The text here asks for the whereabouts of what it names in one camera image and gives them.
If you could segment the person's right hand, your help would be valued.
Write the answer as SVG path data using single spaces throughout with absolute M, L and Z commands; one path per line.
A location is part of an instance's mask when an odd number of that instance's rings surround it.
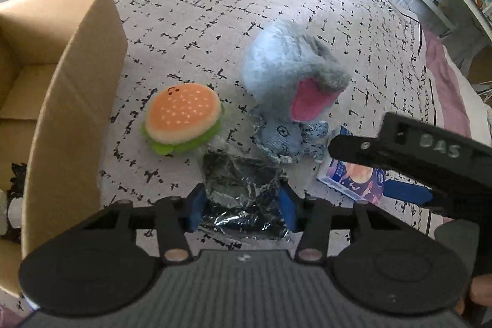
M 473 278 L 470 286 L 470 299 L 477 305 L 492 307 L 492 274 Z

